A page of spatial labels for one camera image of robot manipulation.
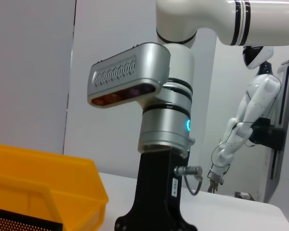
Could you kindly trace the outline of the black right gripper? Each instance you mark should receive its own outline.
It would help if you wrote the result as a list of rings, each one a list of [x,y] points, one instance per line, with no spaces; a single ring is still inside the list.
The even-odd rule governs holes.
[[[173,148],[141,154],[135,198],[130,211],[115,222],[116,231],[195,231],[180,212],[182,179],[198,176],[188,158]]]

